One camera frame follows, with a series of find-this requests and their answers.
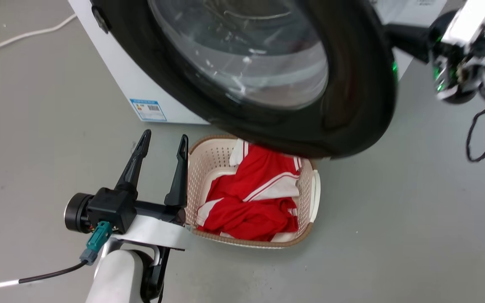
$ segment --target beige plastic basket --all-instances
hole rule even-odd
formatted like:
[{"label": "beige plastic basket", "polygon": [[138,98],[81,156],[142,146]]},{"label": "beige plastic basket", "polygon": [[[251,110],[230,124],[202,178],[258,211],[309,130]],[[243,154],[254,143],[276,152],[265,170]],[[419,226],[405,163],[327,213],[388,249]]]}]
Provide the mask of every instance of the beige plastic basket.
[{"label": "beige plastic basket", "polygon": [[295,200],[298,206],[298,232],[286,242],[261,242],[226,238],[196,230],[198,208],[205,203],[206,195],[214,178],[234,174],[236,169],[229,166],[229,157],[236,138],[233,136],[209,136],[203,138],[189,150],[187,224],[192,232],[206,239],[237,246],[260,249],[281,249],[298,244],[312,230],[317,215],[321,194],[321,182],[317,170],[307,159],[303,161],[301,176],[297,181],[300,196]]}]

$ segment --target red clothing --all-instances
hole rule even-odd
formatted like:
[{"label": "red clothing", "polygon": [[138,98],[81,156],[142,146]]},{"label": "red clothing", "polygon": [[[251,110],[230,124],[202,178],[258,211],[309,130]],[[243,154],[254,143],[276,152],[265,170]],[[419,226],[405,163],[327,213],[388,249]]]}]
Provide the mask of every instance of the red clothing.
[{"label": "red clothing", "polygon": [[198,230],[256,241],[296,232],[297,206],[291,197],[298,196],[301,160],[244,143],[237,173],[212,182],[198,209]]}]

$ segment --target floor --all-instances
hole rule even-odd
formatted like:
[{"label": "floor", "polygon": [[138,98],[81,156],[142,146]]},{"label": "floor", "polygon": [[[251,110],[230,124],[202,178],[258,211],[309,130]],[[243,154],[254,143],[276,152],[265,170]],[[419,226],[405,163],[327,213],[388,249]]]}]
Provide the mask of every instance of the floor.
[{"label": "floor", "polygon": [[[0,41],[71,14],[63,0],[0,0]],[[431,78],[413,63],[385,136],[320,163],[320,213],[304,242],[262,251],[196,239],[170,257],[165,302],[485,301],[485,161],[464,156],[485,106],[435,100]],[[0,281],[77,262],[88,236],[65,229],[67,201],[113,186],[147,128],[138,190],[161,202],[181,134],[194,142],[221,131],[140,122],[78,21],[0,50]],[[485,118],[473,146],[485,149]],[[93,270],[2,288],[0,302],[83,302]]]}]

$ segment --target basket rim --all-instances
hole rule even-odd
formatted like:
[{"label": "basket rim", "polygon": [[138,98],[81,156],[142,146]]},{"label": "basket rim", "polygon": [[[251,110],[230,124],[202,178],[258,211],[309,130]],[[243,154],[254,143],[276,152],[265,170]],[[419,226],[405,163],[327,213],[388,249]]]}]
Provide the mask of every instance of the basket rim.
[{"label": "basket rim", "polygon": [[[189,156],[194,153],[196,148],[203,144],[204,142],[207,142],[209,140],[214,140],[214,139],[227,139],[227,140],[237,140],[236,136],[233,135],[211,135],[211,136],[206,136],[201,138],[200,140],[196,141],[194,145],[189,149],[188,154]],[[312,166],[312,170],[316,169],[316,163],[310,159],[310,165]],[[295,239],[288,241],[288,242],[266,242],[266,241],[251,241],[251,240],[240,240],[240,239],[234,239],[234,238],[227,238],[227,237],[222,237],[218,236],[216,234],[210,234],[208,232],[200,231],[197,229],[192,228],[192,233],[195,234],[196,236],[200,236],[205,239],[209,240],[214,240],[226,244],[231,244],[231,245],[239,245],[239,246],[252,246],[252,247],[258,247],[258,248],[271,248],[271,249],[281,249],[289,246],[296,245],[302,240],[306,239],[308,234],[310,234],[313,226],[313,222],[309,222],[305,227],[304,227],[304,232],[300,234],[300,236],[296,237]]]}]

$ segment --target blue and white label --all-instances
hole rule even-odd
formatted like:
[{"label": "blue and white label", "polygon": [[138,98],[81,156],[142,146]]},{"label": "blue and white label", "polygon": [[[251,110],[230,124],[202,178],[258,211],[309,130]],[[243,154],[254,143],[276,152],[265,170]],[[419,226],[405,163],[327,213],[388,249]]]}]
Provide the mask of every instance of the blue and white label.
[{"label": "blue and white label", "polygon": [[143,121],[167,121],[158,102],[131,98],[131,103]]}]

